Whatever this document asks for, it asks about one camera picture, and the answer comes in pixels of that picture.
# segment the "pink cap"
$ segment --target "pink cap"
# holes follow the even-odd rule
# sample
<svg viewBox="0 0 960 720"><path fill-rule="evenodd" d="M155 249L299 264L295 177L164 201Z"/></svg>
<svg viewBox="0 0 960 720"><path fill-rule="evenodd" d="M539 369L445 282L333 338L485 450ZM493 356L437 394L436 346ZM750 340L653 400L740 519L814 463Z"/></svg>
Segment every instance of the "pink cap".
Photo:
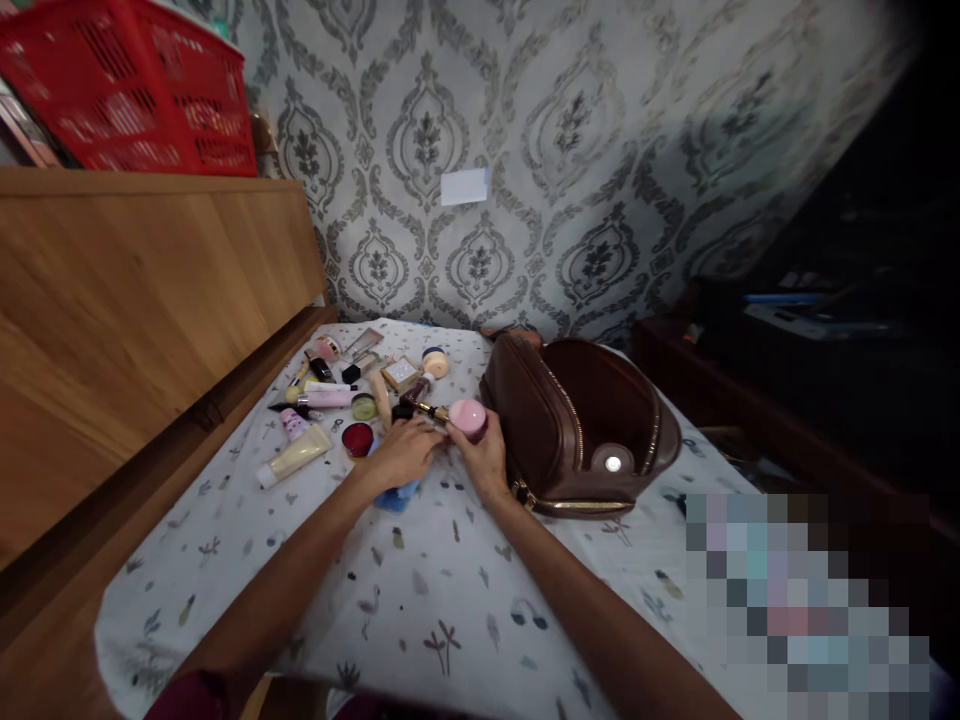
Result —
<svg viewBox="0 0 960 720"><path fill-rule="evenodd" d="M483 426L487 423L487 410L473 398L457 400L450 406L450 422L466 435L468 440L477 440L483 434Z"/></svg>
<svg viewBox="0 0 960 720"><path fill-rule="evenodd" d="M303 435L308 429L308 425L303 421L303 418L297 415L296 410L290 408L280 413L280 422L283 423L283 429L287 431L290 442Z"/></svg>

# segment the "wooden furniture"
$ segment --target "wooden furniture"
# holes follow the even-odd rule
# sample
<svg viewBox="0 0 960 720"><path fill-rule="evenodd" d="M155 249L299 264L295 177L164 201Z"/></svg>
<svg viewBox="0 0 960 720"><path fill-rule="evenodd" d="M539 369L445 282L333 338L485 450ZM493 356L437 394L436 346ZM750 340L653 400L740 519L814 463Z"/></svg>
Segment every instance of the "wooden furniture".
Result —
<svg viewBox="0 0 960 720"><path fill-rule="evenodd" d="M0 170L0 253L0 714L118 717L103 590L336 309L294 182Z"/></svg>
<svg viewBox="0 0 960 720"><path fill-rule="evenodd" d="M325 287L293 181L0 171L0 568Z"/></svg>

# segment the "gold zipper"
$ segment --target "gold zipper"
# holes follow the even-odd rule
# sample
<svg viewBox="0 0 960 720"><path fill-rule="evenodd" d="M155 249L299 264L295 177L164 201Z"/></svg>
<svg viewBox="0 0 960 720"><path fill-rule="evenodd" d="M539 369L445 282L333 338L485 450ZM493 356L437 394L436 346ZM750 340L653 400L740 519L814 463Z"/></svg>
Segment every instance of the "gold zipper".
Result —
<svg viewBox="0 0 960 720"><path fill-rule="evenodd" d="M513 496L523 503L523 506L533 512L538 505L551 510L600 510L613 512L617 510L632 510L635 502L620 500L541 500L527 487L522 477L518 477L510 486Z"/></svg>
<svg viewBox="0 0 960 720"><path fill-rule="evenodd" d="M663 404L660 402L660 396L657 389L650 384L650 392L653 393L652 399L656 410L653 414L653 432L650 433L650 447L647 449L647 457L643 460L643 466L640 468L640 475L646 475L650 472L650 466L653 464L653 458L657 454L657 443L660 441L660 420Z"/></svg>
<svg viewBox="0 0 960 720"><path fill-rule="evenodd" d="M547 375L549 375L550 379L553 380L553 384L557 386L557 390L559 390L560 394L563 395L563 399L567 403L567 407L573 414L573 424L577 427L577 470L583 470L583 428L580 427L580 416L577 415L577 409L573 406L573 402L571 402L570 396L567 395L567 391L563 389L563 385L561 385L560 381L557 380L557 376L553 374L553 371L543 361L542 357L537 355L537 360L539 360L543 365L543 369L547 371Z"/></svg>

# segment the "black cap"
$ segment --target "black cap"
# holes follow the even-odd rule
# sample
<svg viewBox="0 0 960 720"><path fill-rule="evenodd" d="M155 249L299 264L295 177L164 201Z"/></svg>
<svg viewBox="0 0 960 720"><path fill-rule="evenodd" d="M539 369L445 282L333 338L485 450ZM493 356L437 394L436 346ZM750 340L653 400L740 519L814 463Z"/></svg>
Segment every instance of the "black cap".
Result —
<svg viewBox="0 0 960 720"><path fill-rule="evenodd" d="M413 417L413 413L414 407L412 405L394 405L390 417L393 418L394 422L397 420L409 420Z"/></svg>
<svg viewBox="0 0 960 720"><path fill-rule="evenodd" d="M340 374L340 379L343 380L344 385L353 385L360 379L360 374L360 368L356 365L351 365Z"/></svg>

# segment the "damask wallpaper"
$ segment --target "damask wallpaper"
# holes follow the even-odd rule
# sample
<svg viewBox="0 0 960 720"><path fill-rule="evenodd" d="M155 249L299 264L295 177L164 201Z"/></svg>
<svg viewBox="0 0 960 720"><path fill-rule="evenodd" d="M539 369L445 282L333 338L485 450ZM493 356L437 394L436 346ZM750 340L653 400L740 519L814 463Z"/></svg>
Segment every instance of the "damask wallpaper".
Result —
<svg viewBox="0 0 960 720"><path fill-rule="evenodd" d="M343 316L619 345L744 272L910 60L879 0L190 0L247 58ZM489 167L491 197L439 205Z"/></svg>

